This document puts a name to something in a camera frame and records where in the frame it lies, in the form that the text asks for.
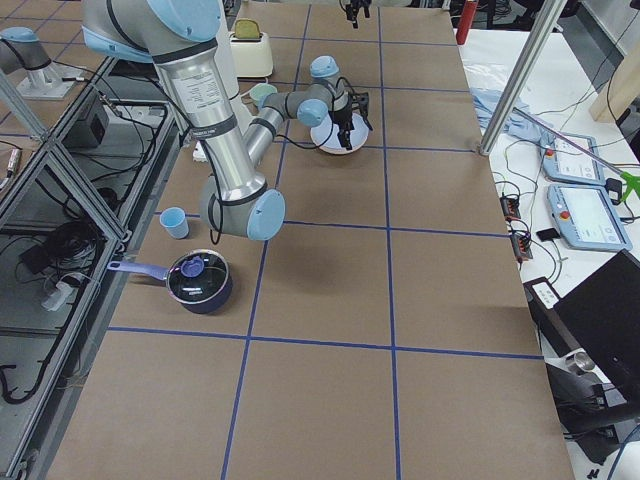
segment pot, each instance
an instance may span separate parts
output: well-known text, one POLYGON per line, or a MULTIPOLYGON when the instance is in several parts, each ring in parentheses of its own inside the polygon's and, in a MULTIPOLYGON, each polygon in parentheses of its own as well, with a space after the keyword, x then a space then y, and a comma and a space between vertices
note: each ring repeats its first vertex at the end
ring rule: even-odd
POLYGON ((169 295, 193 313, 211 313, 231 295, 229 265, 213 250, 192 250, 170 268, 134 262, 109 262, 107 269, 141 273, 165 282, 169 295))

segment purple pot handle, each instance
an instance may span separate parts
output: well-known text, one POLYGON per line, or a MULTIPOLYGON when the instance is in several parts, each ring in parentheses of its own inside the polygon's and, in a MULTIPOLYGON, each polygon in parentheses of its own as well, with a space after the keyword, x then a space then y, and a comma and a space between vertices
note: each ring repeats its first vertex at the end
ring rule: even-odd
POLYGON ((149 265, 147 263, 134 263, 134 262, 109 262, 107 265, 108 270, 114 270, 116 272, 130 272, 130 273, 142 273, 149 275, 150 277, 157 278, 158 280, 165 281, 169 269, 161 267, 159 265, 149 265))

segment black monitor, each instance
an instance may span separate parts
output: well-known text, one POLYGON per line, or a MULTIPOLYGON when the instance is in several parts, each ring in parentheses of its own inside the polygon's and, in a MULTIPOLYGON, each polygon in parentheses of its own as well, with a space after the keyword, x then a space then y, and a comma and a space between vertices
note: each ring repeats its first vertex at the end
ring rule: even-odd
POLYGON ((618 252, 554 309, 625 398, 640 401, 640 262, 618 252))

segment red cylinder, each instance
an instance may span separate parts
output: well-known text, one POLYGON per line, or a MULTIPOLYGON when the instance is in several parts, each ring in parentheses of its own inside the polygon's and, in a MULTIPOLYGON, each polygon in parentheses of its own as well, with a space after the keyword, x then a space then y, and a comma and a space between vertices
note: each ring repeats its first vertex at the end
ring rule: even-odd
POLYGON ((473 18, 476 16, 476 8, 478 8, 477 0, 467 0, 464 2, 462 15, 458 22, 458 31, 456 32, 456 42, 458 42, 458 45, 464 45, 464 42, 467 41, 467 34, 473 23, 473 18))

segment white plate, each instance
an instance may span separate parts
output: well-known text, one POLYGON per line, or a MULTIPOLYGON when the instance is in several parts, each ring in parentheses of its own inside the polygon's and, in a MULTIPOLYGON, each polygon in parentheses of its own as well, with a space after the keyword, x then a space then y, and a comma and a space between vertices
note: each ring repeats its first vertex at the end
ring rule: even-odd
MULTIPOLYGON (((311 140, 316 145, 320 145, 324 142, 329 136, 329 132, 331 132, 331 118, 327 115, 322 123, 317 127, 313 127, 310 130, 311 140)), ((347 153, 355 152, 358 150, 364 142, 367 141, 367 137, 369 136, 369 128, 365 125, 364 120, 357 113, 353 114, 353 127, 354 129, 351 131, 351 145, 353 146, 352 150, 347 150, 340 146, 340 142, 338 141, 338 126, 333 126, 333 132, 331 132, 331 138, 327 140, 324 145, 320 146, 320 150, 323 150, 327 153, 332 153, 334 155, 346 155, 347 153)))

